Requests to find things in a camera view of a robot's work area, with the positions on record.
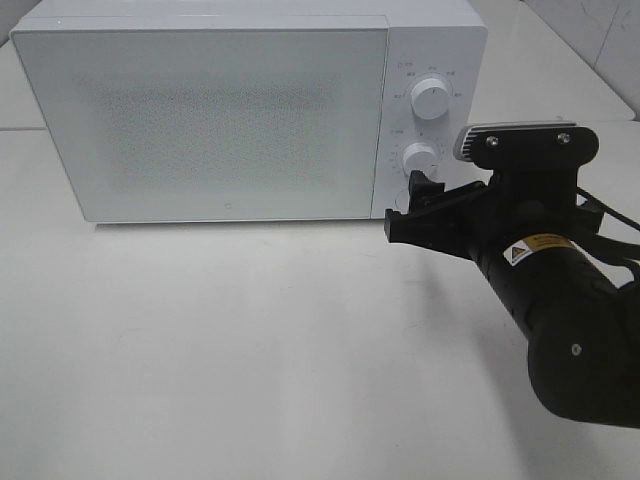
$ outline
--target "black cable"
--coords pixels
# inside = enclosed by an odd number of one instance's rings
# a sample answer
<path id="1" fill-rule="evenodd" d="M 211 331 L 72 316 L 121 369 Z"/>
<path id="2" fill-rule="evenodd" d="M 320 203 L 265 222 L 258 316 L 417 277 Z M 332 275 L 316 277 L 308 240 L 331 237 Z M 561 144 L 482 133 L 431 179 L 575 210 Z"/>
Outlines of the black cable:
<path id="1" fill-rule="evenodd" d="M 640 245 L 602 237 L 580 227 L 572 228 L 566 235 L 601 262 L 627 268 L 633 274 L 634 281 L 640 282 L 640 265 L 634 261 L 640 259 Z"/>
<path id="2" fill-rule="evenodd" d="M 596 204 L 596 206 L 601 209 L 603 212 L 608 213 L 609 215 L 611 215 L 613 218 L 615 218 L 616 220 L 619 220 L 620 222 L 624 223 L 625 225 L 627 225 L 628 227 L 631 227 L 637 231 L 640 232 L 640 223 L 631 220 L 629 217 L 625 217 L 624 215 L 622 215 L 620 212 L 617 212 L 616 210 L 614 210 L 613 208 L 609 207 L 608 205 L 606 205 L 605 203 L 603 203 L 601 200 L 598 200 L 596 197 L 594 197 L 593 195 L 591 195 L 589 192 L 587 192 L 586 190 L 578 187 L 578 194 L 581 197 L 584 197 L 586 200 L 591 201 L 593 203 Z"/>

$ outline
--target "control panel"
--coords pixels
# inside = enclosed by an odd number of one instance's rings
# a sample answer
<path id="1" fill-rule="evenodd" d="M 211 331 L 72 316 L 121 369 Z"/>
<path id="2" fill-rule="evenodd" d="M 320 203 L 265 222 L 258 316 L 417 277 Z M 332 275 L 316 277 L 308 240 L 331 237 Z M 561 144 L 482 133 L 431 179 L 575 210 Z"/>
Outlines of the control panel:
<path id="1" fill-rule="evenodd" d="M 485 41 L 484 28 L 389 30 L 372 218 L 406 210 L 412 170 L 456 184 L 443 173 L 456 162 Z"/>

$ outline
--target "power knob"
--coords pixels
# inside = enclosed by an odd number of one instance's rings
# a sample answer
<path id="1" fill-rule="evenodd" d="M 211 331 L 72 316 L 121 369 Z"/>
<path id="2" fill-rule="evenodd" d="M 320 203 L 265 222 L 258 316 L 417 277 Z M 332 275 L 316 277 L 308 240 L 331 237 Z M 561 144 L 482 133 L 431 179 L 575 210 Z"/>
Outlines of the power knob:
<path id="1" fill-rule="evenodd" d="M 407 176 L 420 170 L 428 177 L 438 168 L 438 161 L 438 148 L 431 142 L 412 143 L 402 152 L 402 169 Z"/>
<path id="2" fill-rule="evenodd" d="M 441 117 L 449 110 L 451 87 L 437 76 L 423 78 L 411 89 L 411 107 L 413 113 L 423 120 Z"/>

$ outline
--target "white wall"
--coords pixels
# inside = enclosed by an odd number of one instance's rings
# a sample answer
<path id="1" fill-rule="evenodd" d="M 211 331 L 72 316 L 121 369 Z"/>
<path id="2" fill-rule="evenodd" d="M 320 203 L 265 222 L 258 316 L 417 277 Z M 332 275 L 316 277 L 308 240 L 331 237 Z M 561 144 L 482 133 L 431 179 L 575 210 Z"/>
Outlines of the white wall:
<path id="1" fill-rule="evenodd" d="M 0 0 L 0 45 L 7 41 L 7 35 L 25 13 L 40 0 Z"/>
<path id="2" fill-rule="evenodd" d="M 640 119 L 640 0 L 526 0 Z"/>

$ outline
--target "screw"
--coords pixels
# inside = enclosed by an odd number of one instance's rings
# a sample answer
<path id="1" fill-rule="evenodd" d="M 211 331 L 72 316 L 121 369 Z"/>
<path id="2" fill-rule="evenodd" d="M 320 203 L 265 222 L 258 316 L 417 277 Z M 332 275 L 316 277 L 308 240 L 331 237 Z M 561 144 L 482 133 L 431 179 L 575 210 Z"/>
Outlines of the screw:
<path id="1" fill-rule="evenodd" d="M 487 137 L 487 140 L 485 143 L 489 148 L 496 148 L 500 143 L 500 140 L 498 140 L 498 137 L 491 136 L 491 137 Z"/>
<path id="2" fill-rule="evenodd" d="M 557 137 L 558 143 L 560 145 L 566 145 L 567 143 L 569 143 L 571 141 L 571 135 L 569 135 L 568 133 L 559 133 L 558 137 Z"/>

